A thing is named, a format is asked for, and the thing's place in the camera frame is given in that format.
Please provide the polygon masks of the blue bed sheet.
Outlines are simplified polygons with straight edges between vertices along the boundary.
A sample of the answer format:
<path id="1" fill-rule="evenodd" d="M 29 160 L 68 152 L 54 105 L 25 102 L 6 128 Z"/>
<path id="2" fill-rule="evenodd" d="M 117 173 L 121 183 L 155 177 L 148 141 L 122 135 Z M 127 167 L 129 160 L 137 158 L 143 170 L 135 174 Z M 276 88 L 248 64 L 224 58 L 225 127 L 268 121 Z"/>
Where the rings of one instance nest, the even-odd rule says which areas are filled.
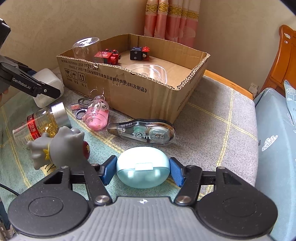
<path id="1" fill-rule="evenodd" d="M 258 132 L 255 186 L 278 209 L 274 240 L 295 240 L 295 125 L 284 96 L 266 88 L 254 100 Z"/>

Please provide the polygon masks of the checked blanket mat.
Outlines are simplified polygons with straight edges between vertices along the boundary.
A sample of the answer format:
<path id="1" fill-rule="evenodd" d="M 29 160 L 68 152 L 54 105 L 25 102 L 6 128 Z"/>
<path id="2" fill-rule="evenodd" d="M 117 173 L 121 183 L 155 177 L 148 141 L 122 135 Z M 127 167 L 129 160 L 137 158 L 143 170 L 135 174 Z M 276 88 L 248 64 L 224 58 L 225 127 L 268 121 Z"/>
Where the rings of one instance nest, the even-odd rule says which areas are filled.
<path id="1" fill-rule="evenodd" d="M 116 137 L 107 130 L 91 131 L 75 118 L 70 105 L 81 96 L 65 88 L 57 101 L 63 102 L 74 128 L 85 133 L 90 145 L 90 163 L 102 164 L 109 156 L 144 144 Z M 35 170 L 30 152 L 18 147 L 12 130 L 27 115 L 38 110 L 33 98 L 19 92 L 1 106 L 1 184 L 21 194 L 46 175 Z M 255 185 L 258 166 L 258 137 L 254 102 L 241 93 L 211 78 L 203 77 L 189 101 L 174 122 L 176 138 L 167 146 L 156 147 L 168 158 L 175 157 L 184 166 L 196 165 L 206 171 L 224 166 Z M 150 189 L 134 189 L 123 184 L 115 174 L 107 191 L 112 199 L 118 196 L 170 196 L 175 198 L 179 187 L 168 178 Z"/>

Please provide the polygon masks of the wooden bed headboard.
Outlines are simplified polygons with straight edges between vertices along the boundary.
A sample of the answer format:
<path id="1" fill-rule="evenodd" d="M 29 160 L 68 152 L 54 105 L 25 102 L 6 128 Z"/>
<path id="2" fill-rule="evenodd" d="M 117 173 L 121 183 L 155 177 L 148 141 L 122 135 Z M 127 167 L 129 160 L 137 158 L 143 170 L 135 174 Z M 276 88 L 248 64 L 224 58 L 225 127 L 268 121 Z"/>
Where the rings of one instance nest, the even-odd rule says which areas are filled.
<path id="1" fill-rule="evenodd" d="M 260 91 L 270 87 L 285 96 L 284 81 L 295 88 L 296 31 L 287 25 L 279 27 L 280 42 L 273 65 Z"/>

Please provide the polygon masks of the red toy car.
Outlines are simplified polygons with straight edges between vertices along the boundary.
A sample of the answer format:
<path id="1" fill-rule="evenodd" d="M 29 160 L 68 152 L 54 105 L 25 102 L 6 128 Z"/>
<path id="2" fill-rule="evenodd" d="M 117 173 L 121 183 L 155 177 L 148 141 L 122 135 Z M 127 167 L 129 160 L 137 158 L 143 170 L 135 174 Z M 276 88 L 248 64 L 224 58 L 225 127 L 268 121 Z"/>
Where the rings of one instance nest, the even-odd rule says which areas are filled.
<path id="1" fill-rule="evenodd" d="M 106 48 L 104 51 L 98 51 L 94 55 L 95 61 L 103 61 L 104 64 L 109 65 L 117 65 L 120 59 L 121 55 L 116 49 L 111 50 Z"/>

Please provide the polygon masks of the blue pillow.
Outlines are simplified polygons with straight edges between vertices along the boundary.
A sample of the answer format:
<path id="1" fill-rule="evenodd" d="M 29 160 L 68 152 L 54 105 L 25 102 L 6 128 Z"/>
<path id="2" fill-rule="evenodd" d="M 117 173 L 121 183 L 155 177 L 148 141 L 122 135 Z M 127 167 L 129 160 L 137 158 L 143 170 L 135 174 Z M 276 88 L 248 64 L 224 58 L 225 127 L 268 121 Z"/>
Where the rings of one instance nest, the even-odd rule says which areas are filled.
<path id="1" fill-rule="evenodd" d="M 292 118 L 293 124 L 295 125 L 296 121 L 296 90 L 291 86 L 291 84 L 285 80 L 284 83 L 285 88 L 285 99 L 287 103 L 287 109 L 290 112 L 290 116 Z"/>

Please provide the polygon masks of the brown cardboard box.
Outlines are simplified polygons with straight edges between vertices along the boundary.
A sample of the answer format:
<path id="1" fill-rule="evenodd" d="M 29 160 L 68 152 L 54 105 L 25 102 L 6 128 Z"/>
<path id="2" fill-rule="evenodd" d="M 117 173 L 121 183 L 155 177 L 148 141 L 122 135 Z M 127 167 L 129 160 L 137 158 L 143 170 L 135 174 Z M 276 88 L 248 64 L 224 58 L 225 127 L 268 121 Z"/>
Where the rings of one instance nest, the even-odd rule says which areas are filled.
<path id="1" fill-rule="evenodd" d="M 164 39 L 123 34 L 102 40 L 99 47 L 119 51 L 117 65 L 74 57 L 72 50 L 57 56 L 64 85 L 82 95 L 103 94 L 113 109 L 132 118 L 173 123 L 201 80 L 209 54 Z M 132 47 L 148 47 L 146 64 L 164 68 L 166 77 L 134 70 Z"/>

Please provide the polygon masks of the pink bottle keychain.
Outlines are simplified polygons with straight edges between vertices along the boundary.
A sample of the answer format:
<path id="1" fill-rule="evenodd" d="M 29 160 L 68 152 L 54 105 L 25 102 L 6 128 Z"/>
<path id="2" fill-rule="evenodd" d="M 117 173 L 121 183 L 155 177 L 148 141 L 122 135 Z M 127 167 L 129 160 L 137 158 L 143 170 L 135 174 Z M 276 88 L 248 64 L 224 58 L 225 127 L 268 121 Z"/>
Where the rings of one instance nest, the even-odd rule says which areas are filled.
<path id="1" fill-rule="evenodd" d="M 70 109 L 75 111 L 75 118 L 82 120 L 89 129 L 98 132 L 107 126 L 109 105 L 104 91 L 94 96 L 95 93 L 98 93 L 97 89 L 91 90 L 89 97 L 81 97 L 70 105 Z"/>

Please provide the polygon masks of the clear square plastic container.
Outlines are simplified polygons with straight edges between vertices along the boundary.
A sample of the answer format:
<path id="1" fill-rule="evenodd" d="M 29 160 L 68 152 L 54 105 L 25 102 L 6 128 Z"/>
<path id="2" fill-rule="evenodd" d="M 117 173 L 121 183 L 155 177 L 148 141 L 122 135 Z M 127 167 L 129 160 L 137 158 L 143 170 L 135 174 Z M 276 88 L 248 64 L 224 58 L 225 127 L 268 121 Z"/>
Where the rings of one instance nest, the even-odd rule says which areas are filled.
<path id="1" fill-rule="evenodd" d="M 128 65 L 127 69 L 163 84 L 167 83 L 167 72 L 162 66 L 154 64 L 132 64 Z"/>

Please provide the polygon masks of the clear round plastic jar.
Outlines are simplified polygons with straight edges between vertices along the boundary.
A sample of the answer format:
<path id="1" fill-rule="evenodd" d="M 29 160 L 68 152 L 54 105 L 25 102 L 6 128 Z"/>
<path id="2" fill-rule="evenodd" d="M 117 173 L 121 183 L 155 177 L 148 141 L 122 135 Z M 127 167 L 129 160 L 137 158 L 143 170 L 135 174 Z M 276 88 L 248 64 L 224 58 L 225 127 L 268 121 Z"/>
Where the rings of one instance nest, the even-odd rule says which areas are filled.
<path id="1" fill-rule="evenodd" d="M 94 63 L 102 63 L 101 57 L 95 55 L 101 51 L 100 39 L 98 37 L 88 37 L 73 44 L 72 51 L 77 59 L 84 59 Z"/>

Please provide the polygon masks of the pink curtain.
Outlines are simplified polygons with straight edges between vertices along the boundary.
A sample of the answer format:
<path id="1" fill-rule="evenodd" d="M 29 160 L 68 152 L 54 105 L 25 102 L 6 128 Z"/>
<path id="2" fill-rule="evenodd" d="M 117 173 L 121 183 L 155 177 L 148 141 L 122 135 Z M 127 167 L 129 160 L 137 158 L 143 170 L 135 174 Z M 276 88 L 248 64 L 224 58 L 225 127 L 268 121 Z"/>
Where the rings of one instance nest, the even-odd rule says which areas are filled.
<path id="1" fill-rule="evenodd" d="M 148 0 L 144 35 L 193 47 L 200 0 Z"/>

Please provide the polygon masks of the correction tape dispenser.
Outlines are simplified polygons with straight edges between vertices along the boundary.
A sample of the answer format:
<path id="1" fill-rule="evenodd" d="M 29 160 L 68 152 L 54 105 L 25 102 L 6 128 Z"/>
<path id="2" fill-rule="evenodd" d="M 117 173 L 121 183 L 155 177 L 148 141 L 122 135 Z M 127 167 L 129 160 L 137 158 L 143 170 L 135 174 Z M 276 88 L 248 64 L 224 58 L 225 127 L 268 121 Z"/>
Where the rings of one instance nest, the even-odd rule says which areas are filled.
<path id="1" fill-rule="evenodd" d="M 161 119 L 141 119 L 110 123 L 107 131 L 120 138 L 152 145 L 169 145 L 176 137 L 173 125 Z"/>

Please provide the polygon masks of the gold capsule jar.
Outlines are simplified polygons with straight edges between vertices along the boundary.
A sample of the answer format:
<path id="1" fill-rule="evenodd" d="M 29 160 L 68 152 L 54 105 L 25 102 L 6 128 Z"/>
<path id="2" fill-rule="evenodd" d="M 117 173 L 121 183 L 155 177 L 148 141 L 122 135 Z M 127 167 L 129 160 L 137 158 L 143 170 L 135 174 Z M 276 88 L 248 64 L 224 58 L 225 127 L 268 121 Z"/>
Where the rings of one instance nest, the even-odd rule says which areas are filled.
<path id="1" fill-rule="evenodd" d="M 30 114 L 12 133 L 16 145 L 26 148 L 28 141 L 34 141 L 43 133 L 53 138 L 63 126 L 72 128 L 65 106 L 60 102 L 51 108 L 43 108 Z"/>

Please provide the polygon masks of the wall power socket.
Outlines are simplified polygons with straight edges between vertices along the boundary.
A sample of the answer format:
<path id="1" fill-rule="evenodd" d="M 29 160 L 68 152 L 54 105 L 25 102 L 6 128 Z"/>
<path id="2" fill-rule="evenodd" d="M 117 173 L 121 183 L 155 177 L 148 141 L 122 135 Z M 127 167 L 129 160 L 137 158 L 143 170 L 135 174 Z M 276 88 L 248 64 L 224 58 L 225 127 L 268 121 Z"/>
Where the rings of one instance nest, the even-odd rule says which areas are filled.
<path id="1" fill-rule="evenodd" d="M 258 94 L 258 85 L 251 83 L 248 91 L 252 94 L 252 97 L 255 98 Z"/>

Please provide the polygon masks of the grey cat figurine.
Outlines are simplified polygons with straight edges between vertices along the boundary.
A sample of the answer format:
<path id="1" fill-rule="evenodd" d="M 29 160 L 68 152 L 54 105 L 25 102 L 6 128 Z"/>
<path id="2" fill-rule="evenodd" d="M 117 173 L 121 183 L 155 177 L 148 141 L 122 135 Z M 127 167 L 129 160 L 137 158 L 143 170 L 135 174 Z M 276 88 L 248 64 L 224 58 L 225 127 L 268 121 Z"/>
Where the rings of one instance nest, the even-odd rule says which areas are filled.
<path id="1" fill-rule="evenodd" d="M 71 168 L 86 163 L 90 157 L 89 144 L 84 140 L 85 134 L 77 128 L 63 126 L 54 137 L 43 133 L 34 141 L 27 142 L 31 159 L 36 170 L 53 164 L 56 168 Z"/>

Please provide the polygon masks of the black cube toy red buttons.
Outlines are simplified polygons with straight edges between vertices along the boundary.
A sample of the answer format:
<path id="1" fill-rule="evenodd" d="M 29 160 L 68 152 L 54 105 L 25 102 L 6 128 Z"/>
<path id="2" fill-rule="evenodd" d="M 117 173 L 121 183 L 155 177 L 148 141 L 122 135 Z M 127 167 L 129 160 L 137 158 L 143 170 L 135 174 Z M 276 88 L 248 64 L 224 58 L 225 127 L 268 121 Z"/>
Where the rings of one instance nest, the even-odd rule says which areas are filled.
<path id="1" fill-rule="evenodd" d="M 143 61 L 143 60 L 149 60 L 149 47 L 132 47 L 130 49 L 130 60 L 137 60 L 137 61 Z"/>

